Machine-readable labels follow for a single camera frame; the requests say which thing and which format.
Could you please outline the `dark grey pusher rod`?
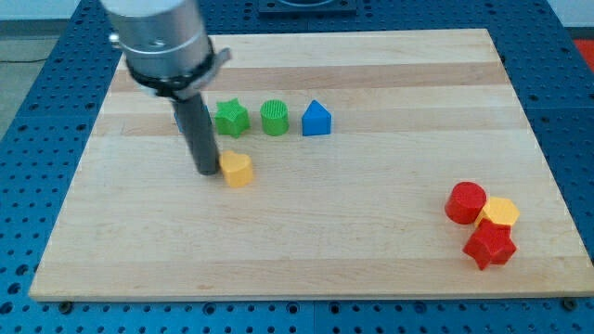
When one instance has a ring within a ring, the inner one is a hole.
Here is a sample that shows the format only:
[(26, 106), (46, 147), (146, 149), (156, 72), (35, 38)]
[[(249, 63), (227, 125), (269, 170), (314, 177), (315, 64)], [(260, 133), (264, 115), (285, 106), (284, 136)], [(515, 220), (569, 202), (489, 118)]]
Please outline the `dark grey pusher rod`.
[(198, 173), (217, 174), (219, 151), (214, 138), (212, 118), (201, 94), (187, 100), (174, 100), (173, 106), (175, 120), (186, 139)]

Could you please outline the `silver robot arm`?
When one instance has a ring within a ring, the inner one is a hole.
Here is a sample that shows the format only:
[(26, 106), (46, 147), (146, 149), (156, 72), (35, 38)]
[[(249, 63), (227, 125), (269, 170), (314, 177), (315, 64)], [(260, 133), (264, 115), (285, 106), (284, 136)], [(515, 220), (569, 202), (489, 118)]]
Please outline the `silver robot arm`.
[(219, 170), (212, 118), (201, 91), (231, 59), (216, 51), (197, 0), (102, 0), (132, 78), (150, 94), (171, 100), (189, 152), (202, 175)]

